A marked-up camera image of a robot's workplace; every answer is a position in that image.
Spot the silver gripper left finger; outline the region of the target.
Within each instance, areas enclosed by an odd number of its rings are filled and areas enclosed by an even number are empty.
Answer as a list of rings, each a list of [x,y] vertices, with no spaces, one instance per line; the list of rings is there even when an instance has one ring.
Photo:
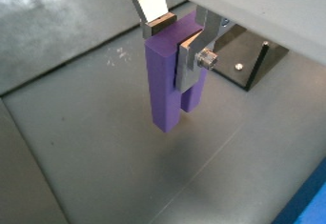
[[[141,17],[143,37],[149,39],[177,21],[177,15],[169,12],[166,0],[131,0]]]

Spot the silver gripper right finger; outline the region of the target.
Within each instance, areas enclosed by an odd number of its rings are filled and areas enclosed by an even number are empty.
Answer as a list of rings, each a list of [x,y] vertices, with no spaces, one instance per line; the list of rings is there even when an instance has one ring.
[[[186,92],[199,81],[202,69],[217,64],[214,42],[230,30],[230,19],[202,6],[197,6],[195,22],[203,29],[181,44],[177,60],[177,89]]]

